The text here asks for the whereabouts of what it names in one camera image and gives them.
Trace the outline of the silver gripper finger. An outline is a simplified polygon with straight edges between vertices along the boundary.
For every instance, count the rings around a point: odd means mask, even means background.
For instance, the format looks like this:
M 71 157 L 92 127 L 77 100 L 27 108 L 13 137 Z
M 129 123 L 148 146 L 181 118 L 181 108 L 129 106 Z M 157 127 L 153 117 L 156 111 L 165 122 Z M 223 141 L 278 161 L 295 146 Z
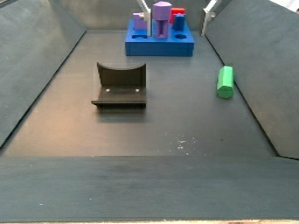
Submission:
M 147 24 L 147 37 L 152 36 L 152 13 L 151 13 L 151 9 L 147 6 L 145 0 L 136 0 L 139 7 L 143 11 L 144 14 L 144 21 Z
M 200 35 L 206 34 L 208 22 L 215 17 L 215 9 L 220 5 L 222 0 L 210 0 L 208 5 L 203 8 L 203 20 L 202 20 L 202 26 L 200 26 Z

